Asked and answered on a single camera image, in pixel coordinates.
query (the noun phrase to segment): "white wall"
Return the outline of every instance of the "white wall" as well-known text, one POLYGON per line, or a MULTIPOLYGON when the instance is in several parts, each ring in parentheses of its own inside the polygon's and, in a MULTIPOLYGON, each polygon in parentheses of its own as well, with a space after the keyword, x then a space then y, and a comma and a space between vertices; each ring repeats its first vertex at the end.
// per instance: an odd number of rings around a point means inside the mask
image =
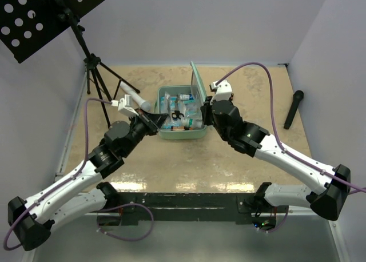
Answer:
POLYGON ((108 64, 291 60, 324 0, 107 0, 82 20, 108 64))
MULTIPOLYGON (((344 164, 366 186, 366 0, 326 0, 290 62, 312 155, 344 164)), ((351 261, 365 261, 366 195, 349 196, 340 224, 351 261)))
MULTIPOLYGON (((68 31, 18 64, 0 42, 0 235, 7 232, 7 202, 49 186, 80 93, 83 64, 68 31)), ((18 241, 14 237, 9 245, 18 241)), ((0 261, 23 251, 0 249, 0 261)))

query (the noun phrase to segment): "music stand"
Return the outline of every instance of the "music stand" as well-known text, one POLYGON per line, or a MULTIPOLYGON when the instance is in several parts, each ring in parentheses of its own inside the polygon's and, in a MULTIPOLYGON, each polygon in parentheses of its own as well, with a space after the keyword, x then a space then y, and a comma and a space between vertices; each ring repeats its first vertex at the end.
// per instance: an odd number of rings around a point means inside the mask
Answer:
MULTIPOLYGON (((0 39, 22 63, 44 47, 51 40, 71 27, 86 55, 84 59, 87 73, 87 93, 90 94, 90 73, 100 99, 104 92, 109 101, 112 97, 98 71, 101 65, 119 79, 113 99, 116 98, 121 82, 137 93, 138 89, 107 67, 99 57, 90 53, 82 33, 85 29, 78 25, 80 18, 105 0, 0 0, 0 39)), ((105 105, 101 103, 108 128, 110 121, 105 105)))

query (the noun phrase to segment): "black microphone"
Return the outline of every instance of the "black microphone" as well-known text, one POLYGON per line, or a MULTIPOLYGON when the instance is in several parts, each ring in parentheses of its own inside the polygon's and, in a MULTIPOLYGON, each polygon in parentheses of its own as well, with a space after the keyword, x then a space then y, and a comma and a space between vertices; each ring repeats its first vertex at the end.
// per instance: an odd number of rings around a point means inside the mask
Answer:
POLYGON ((284 128, 285 129, 289 129, 292 121, 295 117, 297 108, 299 107, 299 104, 301 102, 301 100, 304 98, 304 92, 302 92, 301 90, 297 90, 294 94, 293 94, 293 100, 292 100, 292 105, 290 108, 290 111, 288 112, 286 121, 285 121, 285 125, 284 128))

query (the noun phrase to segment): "open box lid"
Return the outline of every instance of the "open box lid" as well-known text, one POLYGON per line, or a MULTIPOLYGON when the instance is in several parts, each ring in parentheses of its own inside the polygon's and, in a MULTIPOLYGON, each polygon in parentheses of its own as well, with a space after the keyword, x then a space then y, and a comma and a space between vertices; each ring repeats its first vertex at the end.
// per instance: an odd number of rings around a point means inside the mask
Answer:
POLYGON ((196 65, 193 62, 191 62, 190 65, 193 69, 192 79, 190 82, 190 89, 192 92, 192 96, 196 101, 198 101, 203 106, 207 96, 205 86, 202 82, 200 74, 198 73, 196 65))

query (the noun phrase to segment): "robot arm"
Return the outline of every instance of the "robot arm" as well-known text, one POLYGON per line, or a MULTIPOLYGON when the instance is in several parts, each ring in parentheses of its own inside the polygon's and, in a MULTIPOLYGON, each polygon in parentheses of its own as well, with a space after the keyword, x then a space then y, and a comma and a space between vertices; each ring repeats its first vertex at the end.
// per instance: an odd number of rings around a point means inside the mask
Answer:
MULTIPOLYGON (((257 124, 243 121, 238 108, 230 101, 232 89, 227 80, 218 85, 214 82, 210 88, 215 95, 207 97, 201 107, 204 124, 213 125, 220 137, 236 151, 269 162, 304 183, 294 186, 263 183, 248 205, 259 211, 261 208, 279 205, 306 207, 325 219, 337 220, 349 187, 294 159, 278 146, 274 135, 257 124)), ((339 165, 334 168, 284 144, 282 146, 324 172, 350 181, 350 170, 347 167, 339 165)))
POLYGON ((14 233, 26 251, 43 244, 51 231, 69 221, 88 212, 118 205, 118 193, 107 182, 98 184, 89 193, 79 193, 122 166, 123 158, 146 135, 157 134, 168 116, 131 109, 129 96, 116 105, 120 112, 130 117, 130 125, 123 121, 113 123, 100 144, 88 155, 85 165, 81 162, 62 179, 26 200, 16 197, 8 203, 8 222, 11 226, 17 222, 14 233))

